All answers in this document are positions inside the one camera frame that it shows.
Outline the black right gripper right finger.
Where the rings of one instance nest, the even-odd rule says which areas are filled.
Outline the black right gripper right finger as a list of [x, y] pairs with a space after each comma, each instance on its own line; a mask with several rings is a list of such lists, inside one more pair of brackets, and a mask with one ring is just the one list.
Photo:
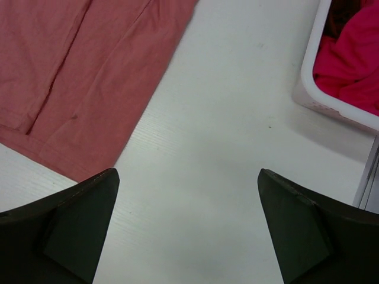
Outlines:
[[378, 283], [378, 214], [268, 169], [258, 192], [284, 283]]

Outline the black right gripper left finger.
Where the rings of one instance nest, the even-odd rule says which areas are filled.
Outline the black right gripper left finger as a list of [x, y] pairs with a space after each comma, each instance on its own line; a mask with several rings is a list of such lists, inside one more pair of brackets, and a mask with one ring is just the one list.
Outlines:
[[107, 169], [1, 213], [1, 283], [92, 283], [120, 178]]

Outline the salmon pink t-shirt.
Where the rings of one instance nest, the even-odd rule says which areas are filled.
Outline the salmon pink t-shirt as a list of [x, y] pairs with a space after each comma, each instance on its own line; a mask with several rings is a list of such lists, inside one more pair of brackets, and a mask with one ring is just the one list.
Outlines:
[[114, 166], [196, 1], [2, 1], [1, 143], [80, 182]]

